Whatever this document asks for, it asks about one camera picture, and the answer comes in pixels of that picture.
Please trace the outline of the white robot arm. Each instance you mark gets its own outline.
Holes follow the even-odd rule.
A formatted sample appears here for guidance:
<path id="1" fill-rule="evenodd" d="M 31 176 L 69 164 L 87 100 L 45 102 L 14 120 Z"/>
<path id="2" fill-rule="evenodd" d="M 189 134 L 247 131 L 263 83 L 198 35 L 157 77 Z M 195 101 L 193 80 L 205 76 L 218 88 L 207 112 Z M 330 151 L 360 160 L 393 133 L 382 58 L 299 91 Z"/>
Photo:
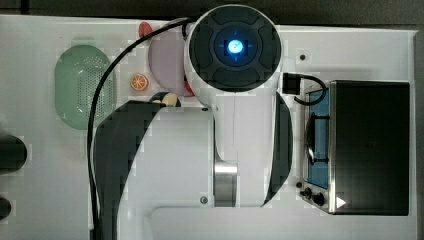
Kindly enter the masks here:
<path id="1" fill-rule="evenodd" d="M 214 118 L 212 174 L 185 174 L 162 166 L 155 174 L 171 179 L 143 184 L 140 149 L 153 120 L 165 110 L 155 103 L 129 101 L 96 131 L 94 159 L 104 166 L 102 235 L 99 240 L 153 240 L 151 213 L 162 207 L 199 203 L 194 191 L 210 186 L 214 207 L 262 207 L 286 177 L 277 165 L 281 111 L 277 92 L 283 75 L 283 42 L 274 23 L 244 5 L 223 5 L 203 14 L 185 46 L 185 74 L 194 95 Z M 139 169 L 132 176 L 131 170 Z"/>

